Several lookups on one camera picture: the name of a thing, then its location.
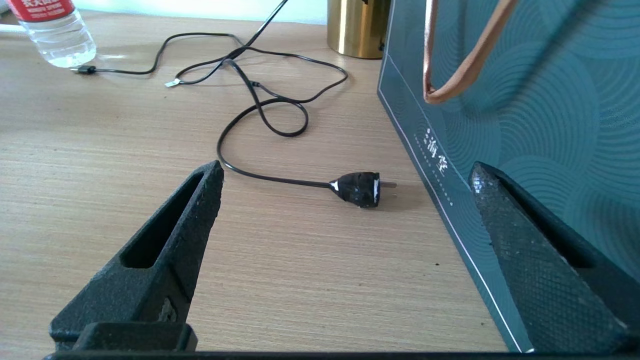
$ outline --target water bottle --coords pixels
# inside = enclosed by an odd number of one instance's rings
[[[76,67],[95,57],[95,43],[71,0],[8,0],[42,57]]]

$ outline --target gold cylinder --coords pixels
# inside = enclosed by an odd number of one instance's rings
[[[327,43],[340,54],[382,57],[391,0],[328,0]]]

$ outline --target brown rope handle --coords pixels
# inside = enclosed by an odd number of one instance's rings
[[[516,7],[518,0],[499,0],[484,27],[480,38],[473,50],[467,55],[451,78],[436,89],[431,84],[431,53],[435,39],[436,18],[438,16],[438,0],[427,0],[427,12],[424,18],[424,76],[423,97],[430,104],[440,104],[456,97],[473,84],[484,65],[484,61],[491,54],[491,50],[500,37],[502,29],[507,24],[509,16]]]

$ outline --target wood grain surface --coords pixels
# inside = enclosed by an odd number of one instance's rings
[[[174,33],[259,23],[84,13],[94,64],[147,69]],[[328,181],[381,172],[380,207],[326,189],[227,171],[220,215],[188,322],[199,350],[505,350],[490,315],[377,96],[379,61],[326,46],[326,29],[273,23],[255,44],[336,63],[349,81],[307,109],[308,131],[281,138],[256,116],[228,137],[228,159],[261,174]],[[150,76],[79,76],[0,34],[0,358],[53,350],[51,319],[197,166],[216,158],[227,123],[252,105],[230,69],[167,89],[183,67],[230,51],[227,38],[172,43]],[[252,80],[308,97],[339,78],[299,60],[247,53]],[[190,74],[195,78],[201,72]],[[299,110],[272,106],[283,130]]]

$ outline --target cable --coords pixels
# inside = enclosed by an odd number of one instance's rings
[[[168,37],[163,42],[162,46],[160,47],[160,49],[158,50],[158,52],[156,54],[156,58],[154,60],[154,64],[153,64],[153,66],[151,66],[151,69],[149,69],[149,70],[146,70],[146,71],[129,71],[129,70],[118,70],[118,69],[98,69],[95,66],[91,66],[91,65],[83,65],[83,66],[80,66],[80,67],[72,69],[72,70],[74,70],[74,71],[76,71],[78,73],[82,73],[82,74],[94,74],[96,72],[112,72],[112,73],[118,73],[118,74],[146,75],[146,74],[151,74],[151,73],[153,73],[153,72],[155,72],[157,70],[158,64],[160,62],[160,57],[162,56],[162,53],[166,49],[166,47],[169,44],[169,42],[171,40],[175,39],[175,38],[188,37],[188,36],[202,36],[202,35],[203,36],[212,36],[212,37],[230,37],[230,38],[233,38],[240,45],[240,47],[232,50],[227,55],[222,56],[220,58],[216,58],[216,59],[213,59],[213,60],[204,61],[204,62],[201,62],[201,63],[190,65],[190,66],[182,69],[180,72],[178,72],[175,75],[175,80],[174,81],[171,81],[171,82],[165,84],[167,87],[176,86],[176,85],[194,85],[194,84],[200,83],[202,81],[205,81],[206,79],[211,77],[216,71],[218,71],[218,69],[220,69],[224,65],[231,66],[237,72],[237,74],[240,76],[240,78],[243,80],[244,84],[246,85],[247,89],[249,90],[249,93],[251,94],[251,97],[253,98],[254,105],[250,106],[249,108],[245,109],[240,114],[238,114],[233,120],[231,120],[231,122],[229,122],[229,124],[226,126],[226,128],[220,134],[220,137],[218,138],[218,143],[217,143],[217,146],[216,146],[216,152],[218,154],[218,158],[220,159],[220,161],[224,165],[226,165],[229,169],[233,170],[234,172],[237,172],[238,174],[242,174],[242,175],[245,175],[245,176],[249,176],[249,177],[253,177],[253,178],[261,179],[261,180],[274,181],[274,182],[278,182],[278,183],[295,184],[295,185],[302,185],[302,186],[311,186],[311,187],[315,187],[315,188],[329,188],[334,193],[336,193],[341,199],[343,199],[345,201],[352,202],[352,203],[354,203],[354,204],[356,204],[356,205],[358,205],[358,206],[360,206],[362,208],[375,207],[375,206],[378,205],[378,200],[380,198],[380,186],[381,186],[381,184],[383,186],[394,187],[394,184],[381,183],[380,182],[380,175],[378,173],[358,172],[358,173],[346,174],[346,175],[340,177],[339,179],[331,181],[331,182],[295,180],[295,179],[287,179],[287,178],[282,178],[282,177],[264,176],[264,175],[254,174],[252,172],[242,170],[240,168],[237,168],[233,164],[229,163],[229,161],[227,161],[224,158],[224,156],[222,155],[222,145],[223,145],[223,142],[225,140],[225,137],[229,134],[229,131],[231,131],[231,129],[240,120],[242,120],[245,116],[249,115],[250,113],[252,113],[254,111],[258,111],[258,114],[260,115],[260,118],[262,119],[262,122],[267,126],[267,128],[269,130],[271,130],[272,132],[276,133],[277,135],[292,138],[292,137],[299,136],[300,134],[304,133],[305,130],[307,130],[307,126],[308,126],[308,123],[309,123],[309,114],[308,114],[307,109],[305,109],[303,104],[306,104],[308,102],[312,102],[312,101],[316,100],[318,97],[320,97],[322,94],[324,94],[327,90],[329,90],[329,89],[331,89],[331,88],[333,88],[333,87],[345,82],[347,80],[347,78],[349,77],[349,74],[343,68],[341,68],[341,67],[339,67],[337,65],[325,62],[325,61],[315,60],[315,59],[308,58],[306,56],[302,56],[302,55],[298,55],[298,54],[278,53],[278,52],[275,52],[275,51],[260,50],[260,49],[256,49],[256,48],[251,46],[256,41],[256,39],[258,39],[260,34],[262,34],[262,32],[269,25],[269,23],[271,23],[273,18],[280,11],[280,9],[282,9],[284,4],[287,3],[287,1],[288,0],[283,0],[273,10],[271,15],[269,15],[267,20],[260,26],[260,28],[251,37],[251,39],[249,39],[249,41],[247,41],[246,44],[243,44],[242,41],[237,36],[235,36],[233,34],[227,34],[227,33],[181,33],[181,34],[172,35],[172,36]],[[259,83],[257,81],[250,80],[248,78],[248,76],[244,73],[244,71],[240,68],[240,66],[235,61],[235,59],[238,56],[240,56],[241,54],[243,54],[245,51],[255,51],[255,52],[261,53],[261,54],[276,55],[276,56],[286,56],[286,57],[290,57],[290,58],[298,58],[298,59],[301,59],[301,60],[304,60],[304,61],[309,61],[310,63],[316,63],[316,64],[319,64],[319,65],[324,65],[324,66],[330,67],[332,69],[335,69],[335,70],[339,71],[340,73],[342,73],[343,77],[340,80],[338,80],[338,81],[336,81],[336,82],[324,87],[323,89],[318,91],[318,93],[316,93],[315,95],[313,95],[312,97],[310,97],[308,99],[293,99],[293,98],[290,98],[290,97],[286,97],[286,96],[280,95],[280,94],[268,89],[266,86],[264,86],[263,84],[261,84],[261,83]],[[204,75],[204,76],[202,76],[202,77],[200,77],[200,78],[198,78],[196,80],[192,80],[192,81],[182,80],[182,76],[185,73],[187,73],[187,72],[189,72],[189,71],[191,71],[193,69],[197,69],[199,67],[203,67],[203,66],[211,65],[211,64],[215,64],[215,65],[213,66],[213,68],[206,75]],[[255,91],[255,88],[262,89],[267,94],[273,96],[273,98],[272,99],[268,99],[268,100],[264,100],[264,101],[260,101],[260,99],[258,98],[258,95],[257,95],[257,93]],[[291,105],[297,107],[305,117],[305,121],[304,121],[304,124],[302,125],[302,127],[299,128],[298,130],[290,132],[290,133],[287,133],[287,132],[284,132],[284,131],[280,131],[280,130],[276,129],[275,127],[273,127],[271,125],[271,123],[269,123],[269,120],[267,119],[267,117],[265,116],[263,107],[266,106],[266,105],[276,104],[276,103],[291,104]]]

